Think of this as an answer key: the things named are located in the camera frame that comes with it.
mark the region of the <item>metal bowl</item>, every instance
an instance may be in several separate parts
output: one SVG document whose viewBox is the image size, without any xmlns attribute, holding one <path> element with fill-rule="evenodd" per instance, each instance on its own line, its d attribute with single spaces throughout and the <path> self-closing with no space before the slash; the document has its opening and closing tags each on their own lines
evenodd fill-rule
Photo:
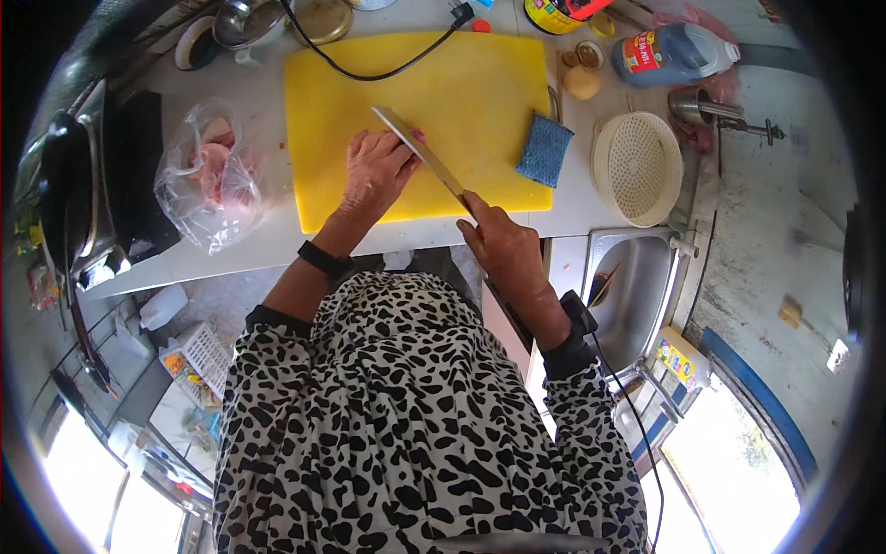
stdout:
<svg viewBox="0 0 886 554">
<path fill-rule="evenodd" d="M 286 11 L 277 0 L 225 0 L 215 16 L 215 41 L 230 50 L 252 46 L 283 28 Z"/>
</svg>

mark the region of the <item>red label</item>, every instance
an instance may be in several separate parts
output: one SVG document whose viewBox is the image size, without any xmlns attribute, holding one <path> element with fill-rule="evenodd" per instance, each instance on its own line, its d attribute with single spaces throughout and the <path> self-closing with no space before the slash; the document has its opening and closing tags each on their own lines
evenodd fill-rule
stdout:
<svg viewBox="0 0 886 554">
<path fill-rule="evenodd" d="M 656 41 L 655 31 L 646 31 L 637 36 L 626 38 L 621 47 L 627 70 L 631 73 L 649 71 L 665 66 L 661 55 L 661 47 Z"/>
</svg>

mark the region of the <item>woman's left hand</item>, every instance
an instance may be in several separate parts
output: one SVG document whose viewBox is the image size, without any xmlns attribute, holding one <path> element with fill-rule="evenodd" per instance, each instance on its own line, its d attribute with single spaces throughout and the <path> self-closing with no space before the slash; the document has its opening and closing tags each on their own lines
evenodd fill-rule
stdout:
<svg viewBox="0 0 886 554">
<path fill-rule="evenodd" d="M 419 128 L 410 131 L 424 142 Z M 369 230 L 400 197 L 421 164 L 391 131 L 358 133 L 347 147 L 347 184 L 337 213 Z"/>
</svg>

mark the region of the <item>black and white patterned shirt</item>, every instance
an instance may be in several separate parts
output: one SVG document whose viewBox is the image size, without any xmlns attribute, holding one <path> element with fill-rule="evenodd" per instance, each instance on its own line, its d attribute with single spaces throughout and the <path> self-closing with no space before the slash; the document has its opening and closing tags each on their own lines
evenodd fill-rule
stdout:
<svg viewBox="0 0 886 554">
<path fill-rule="evenodd" d="M 437 277 L 357 274 L 313 324 L 259 306 L 236 351 L 220 554 L 424 554 L 508 531 L 642 550 L 640 480 L 581 337 L 545 354 L 556 443 L 499 341 Z"/>
</svg>

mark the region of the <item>black power cord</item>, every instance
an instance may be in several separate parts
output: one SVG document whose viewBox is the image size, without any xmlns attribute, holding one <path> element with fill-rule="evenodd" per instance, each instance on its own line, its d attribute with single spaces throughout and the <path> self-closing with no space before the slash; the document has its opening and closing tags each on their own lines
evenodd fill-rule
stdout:
<svg viewBox="0 0 886 554">
<path fill-rule="evenodd" d="M 296 32 L 299 34 L 299 36 L 301 36 L 301 40 L 303 40 L 305 42 L 305 44 L 307 44 L 307 47 L 310 48 L 311 50 L 313 50 L 314 52 L 316 52 L 316 54 L 318 56 L 325 59 L 326 63 L 328 63 L 332 67 L 332 69 L 335 69 L 340 74 L 344 75 L 345 77 L 347 77 L 349 79 L 354 79 L 355 81 L 382 81 L 383 79 L 387 79 L 388 77 L 393 77 L 396 74 L 399 74 L 402 71 L 409 69 L 418 60 L 424 58 L 425 56 L 430 54 L 432 51 L 434 51 L 434 49 L 436 49 L 438 46 L 440 46 L 443 43 L 443 41 L 445 41 L 447 38 L 449 38 L 449 36 L 451 34 L 453 34 L 455 31 L 457 31 L 459 28 L 461 28 L 462 25 L 464 25 L 465 23 L 467 23 L 468 21 L 470 21 L 474 17 L 473 8 L 471 8 L 467 3 L 462 2 L 462 3 L 458 4 L 452 10 L 452 14 L 455 16 L 455 22 L 452 24 L 452 27 L 450 27 L 449 30 L 443 34 L 443 36 L 441 36 L 439 39 L 437 39 L 437 42 L 435 42 L 434 44 L 432 44 L 431 46 L 426 48 L 424 50 L 424 52 L 415 56 L 410 61 L 403 64 L 402 66 L 397 67 L 396 69 L 393 69 L 387 73 L 382 73 L 380 75 L 358 75 L 358 74 L 353 74 L 350 71 L 347 71 L 346 69 L 342 69 L 340 66 L 338 66 L 337 63 L 332 61 L 332 58 L 330 58 L 329 56 L 324 54 L 323 51 L 321 51 L 319 48 L 317 48 L 316 45 L 311 41 L 311 39 L 307 38 L 307 35 L 305 35 L 305 31 L 301 28 L 301 25 L 299 25 L 298 20 L 295 19 L 295 13 L 292 12 L 292 8 L 289 6 L 288 0 L 280 0 L 280 4 L 283 5 L 283 9 L 286 10 L 286 15 L 289 16 L 289 20 L 292 22 L 292 25 L 295 27 Z"/>
<path fill-rule="evenodd" d="M 662 489 L 662 481 L 658 478 L 658 469 L 656 469 L 656 460 L 652 456 L 652 447 L 649 445 L 649 437 L 646 436 L 646 429 L 643 427 L 643 422 L 640 421 L 640 414 L 637 413 L 637 409 L 633 406 L 633 402 L 631 402 L 631 397 L 628 395 L 627 391 L 623 386 L 621 386 L 621 381 L 618 380 L 618 375 L 616 372 L 612 370 L 612 366 L 609 365 L 609 362 L 606 361 L 606 356 L 603 355 L 603 349 L 600 348 L 600 341 L 597 340 L 597 333 L 592 332 L 591 336 L 594 337 L 594 344 L 597 346 L 597 352 L 600 354 L 600 359 L 603 363 L 606 364 L 606 367 L 609 368 L 612 377 L 615 378 L 615 382 L 618 383 L 618 388 L 621 389 L 621 394 L 625 396 L 625 400 L 627 400 L 627 405 L 631 407 L 631 411 L 633 412 L 633 416 L 637 418 L 637 425 L 640 426 L 640 432 L 643 433 L 643 442 L 646 443 L 646 451 L 649 452 L 649 462 L 652 464 L 652 472 L 656 476 L 656 484 L 658 485 L 658 495 L 661 497 L 661 504 L 658 507 L 658 525 L 656 526 L 656 538 L 652 541 L 652 553 L 656 554 L 656 546 L 658 545 L 658 532 L 662 529 L 662 514 L 665 513 L 665 490 Z"/>
</svg>

